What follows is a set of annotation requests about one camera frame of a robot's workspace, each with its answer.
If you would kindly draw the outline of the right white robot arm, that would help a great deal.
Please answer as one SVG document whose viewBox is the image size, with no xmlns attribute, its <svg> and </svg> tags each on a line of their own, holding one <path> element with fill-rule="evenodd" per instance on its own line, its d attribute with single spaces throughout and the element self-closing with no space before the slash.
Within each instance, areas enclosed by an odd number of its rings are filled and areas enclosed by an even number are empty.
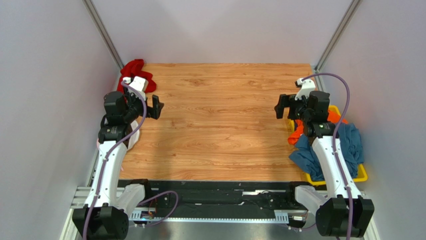
<svg viewBox="0 0 426 240">
<path fill-rule="evenodd" d="M 277 119 L 284 116 L 300 120 L 303 133 L 315 152 L 324 180 L 327 196 L 310 185 L 297 185 L 294 199 L 315 215 L 316 228 L 321 236 L 338 238 L 362 238 L 375 211 L 371 199 L 364 198 L 355 185 L 341 150 L 338 126 L 328 120 L 330 95 L 323 91 L 311 91 L 298 97 L 281 94 L 274 107 Z"/>
</svg>

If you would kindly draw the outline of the teal blue t shirt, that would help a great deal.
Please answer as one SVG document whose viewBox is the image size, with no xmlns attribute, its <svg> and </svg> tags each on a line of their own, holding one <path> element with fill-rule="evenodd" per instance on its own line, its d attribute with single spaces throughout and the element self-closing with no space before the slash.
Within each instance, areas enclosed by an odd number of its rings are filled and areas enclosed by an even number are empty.
<svg viewBox="0 0 426 240">
<path fill-rule="evenodd" d="M 339 126 L 338 135 L 347 168 L 351 177 L 356 178 L 358 176 L 358 165 L 365 161 L 360 131 L 353 123 L 342 123 Z M 310 146 L 308 138 L 303 134 L 294 147 L 296 150 L 289 155 L 289 159 L 303 172 L 309 174 L 313 181 L 324 181 L 319 159 Z"/>
</svg>

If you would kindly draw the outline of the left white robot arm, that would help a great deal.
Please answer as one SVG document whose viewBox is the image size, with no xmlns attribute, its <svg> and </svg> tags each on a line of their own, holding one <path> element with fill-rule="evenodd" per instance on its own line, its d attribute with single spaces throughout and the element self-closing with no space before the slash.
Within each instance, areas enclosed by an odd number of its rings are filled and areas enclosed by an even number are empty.
<svg viewBox="0 0 426 240">
<path fill-rule="evenodd" d="M 123 160 L 139 140 L 138 117 L 159 119 L 164 103 L 152 95 L 147 105 L 142 92 L 113 91 L 104 96 L 105 115 L 98 132 L 98 164 L 83 207 L 72 221 L 84 240 L 124 240 L 129 216 L 146 197 L 146 180 L 133 180 L 117 195 Z"/>
</svg>

